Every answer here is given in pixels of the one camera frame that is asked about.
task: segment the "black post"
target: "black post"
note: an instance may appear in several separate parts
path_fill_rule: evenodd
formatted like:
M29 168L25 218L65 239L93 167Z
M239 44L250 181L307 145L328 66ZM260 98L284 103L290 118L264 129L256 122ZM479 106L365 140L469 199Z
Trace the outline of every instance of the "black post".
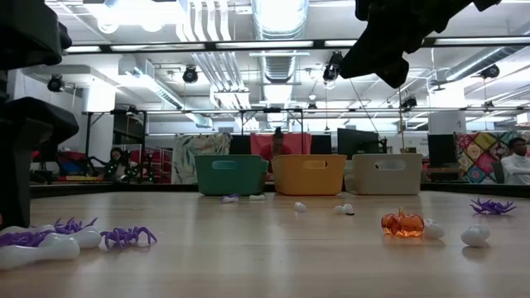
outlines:
M140 176L138 182L143 182L143 161L146 154L146 134L147 134L147 112L143 112L143 128L142 128L142 149L140 151Z
M300 123L301 123L301 154L304 154L304 112L300 112Z
M89 112L87 114L86 120L86 142L84 143L84 156L86 160L89 159L89 149L90 149L90 128L92 128L92 115L94 113Z
M244 133L244 129L243 129L243 126L245 126L245 118L243 117L245 115L245 112L242 111L241 112L241 135L243 135Z

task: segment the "wooden table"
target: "wooden table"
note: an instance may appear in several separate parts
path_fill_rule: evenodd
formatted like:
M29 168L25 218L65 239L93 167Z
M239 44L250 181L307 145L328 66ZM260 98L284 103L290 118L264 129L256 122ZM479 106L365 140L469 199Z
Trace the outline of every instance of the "wooden table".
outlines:
M530 201L512 216L473 215L476 195L281 197L220 204L196 193L107 193L36 199L34 224L59 217L148 226L151 248L98 248L75 261L0 272L3 297L523 297L530 296ZM297 214L301 201L307 213ZM355 216L335 215L351 203ZM381 217L403 206L446 227L441 240L384 237ZM490 248L467 248L471 224Z

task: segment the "glass pumpkin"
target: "glass pumpkin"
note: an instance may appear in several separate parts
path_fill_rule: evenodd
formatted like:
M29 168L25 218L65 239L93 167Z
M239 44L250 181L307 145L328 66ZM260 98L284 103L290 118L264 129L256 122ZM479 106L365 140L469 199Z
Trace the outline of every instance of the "glass pumpkin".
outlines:
M423 233L423 217L417 214L405 214L403 208L398 214L386 214L381 218L381 228L387 234L401 237L418 237Z

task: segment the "pillar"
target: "pillar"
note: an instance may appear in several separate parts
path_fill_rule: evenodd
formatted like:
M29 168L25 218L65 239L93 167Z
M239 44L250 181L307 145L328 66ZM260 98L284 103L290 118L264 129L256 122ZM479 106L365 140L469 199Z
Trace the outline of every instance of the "pillar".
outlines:
M116 99L115 95L114 87L104 82L94 82L89 89L83 90L84 111L108 112L113 110ZM113 148L114 116L109 114L104 114L101 118L99 116L95 114L91 119L89 156L95 156L102 161L108 161L110 151Z
M429 105L432 108L463 108L465 101L464 86L454 82L444 84L443 90L429 93ZM465 112L437 112L429 114L429 133L434 135L466 132Z

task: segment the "toy spider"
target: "toy spider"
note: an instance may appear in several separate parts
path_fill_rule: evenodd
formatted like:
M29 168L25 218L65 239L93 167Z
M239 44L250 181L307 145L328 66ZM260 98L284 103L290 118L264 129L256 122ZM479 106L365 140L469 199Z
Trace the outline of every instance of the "toy spider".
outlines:
M157 237L146 227L134 227L125 230L124 228L115 228L112 232L101 232L101 236L105 236L105 246L110 249L109 240L113 240L118 244L121 249L124 249L125 246L130 245L131 241L134 240L135 243L138 243L139 235L141 232L144 232L147 235L147 242L151 245L151 238L155 240L155 243L158 242Z
M57 219L57 221L54 223L55 232L61 233L61 234L71 234L71 233L77 233L83 228L94 226L94 223L98 220L98 218L92 219L92 221L85 225L83 227L83 221L81 220L79 223L76 223L74 218L69 219L66 224L60 223L60 219Z
M478 198L476 201L471 200L471 202L479 206L479 208L477 208L470 204L473 210L477 213L488 212L488 214L501 215L517 208L516 206L511 207L513 202L508 202L506 205L502 205L499 202L493 202L491 199L488 199L485 202L480 202L480 198Z
M53 231L45 231L39 233L24 232L24 233L6 233L0 236L0 247L8 245L17 245L27 248L36 248L41 244L44 237Z

